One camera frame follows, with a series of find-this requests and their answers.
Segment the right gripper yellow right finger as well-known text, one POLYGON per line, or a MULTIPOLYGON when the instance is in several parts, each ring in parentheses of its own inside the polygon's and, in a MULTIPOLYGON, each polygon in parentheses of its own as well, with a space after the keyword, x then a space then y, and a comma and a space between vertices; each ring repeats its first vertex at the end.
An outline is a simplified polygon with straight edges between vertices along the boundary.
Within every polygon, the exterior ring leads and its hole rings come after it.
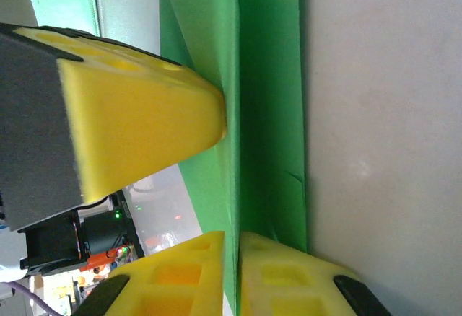
POLYGON ((239 268, 240 316, 392 316, 351 270, 256 233, 239 268))

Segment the green paper sheet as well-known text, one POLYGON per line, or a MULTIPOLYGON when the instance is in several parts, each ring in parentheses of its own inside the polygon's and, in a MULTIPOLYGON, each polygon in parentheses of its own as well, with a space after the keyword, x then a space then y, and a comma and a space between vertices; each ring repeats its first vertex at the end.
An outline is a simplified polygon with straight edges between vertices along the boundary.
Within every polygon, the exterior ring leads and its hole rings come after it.
POLYGON ((179 169, 201 230, 225 233, 233 316, 241 232, 307 248, 300 18, 300 0, 160 0, 161 54, 225 96, 227 135, 179 169))

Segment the mint green zip pouch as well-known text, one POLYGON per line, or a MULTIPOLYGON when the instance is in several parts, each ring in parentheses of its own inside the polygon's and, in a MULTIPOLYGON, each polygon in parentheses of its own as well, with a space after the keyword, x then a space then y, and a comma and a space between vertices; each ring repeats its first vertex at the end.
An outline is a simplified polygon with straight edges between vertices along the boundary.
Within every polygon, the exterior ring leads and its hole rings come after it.
POLYGON ((39 25, 69 27, 160 53, 159 0, 31 0, 39 25))

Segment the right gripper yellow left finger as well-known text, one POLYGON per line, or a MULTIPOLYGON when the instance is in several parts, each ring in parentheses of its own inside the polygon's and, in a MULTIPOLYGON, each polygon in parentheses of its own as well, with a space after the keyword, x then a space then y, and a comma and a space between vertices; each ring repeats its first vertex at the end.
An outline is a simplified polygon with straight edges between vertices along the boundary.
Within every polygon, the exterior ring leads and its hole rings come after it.
POLYGON ((224 250, 224 232, 208 232, 122 265, 74 316, 223 316, 224 250))

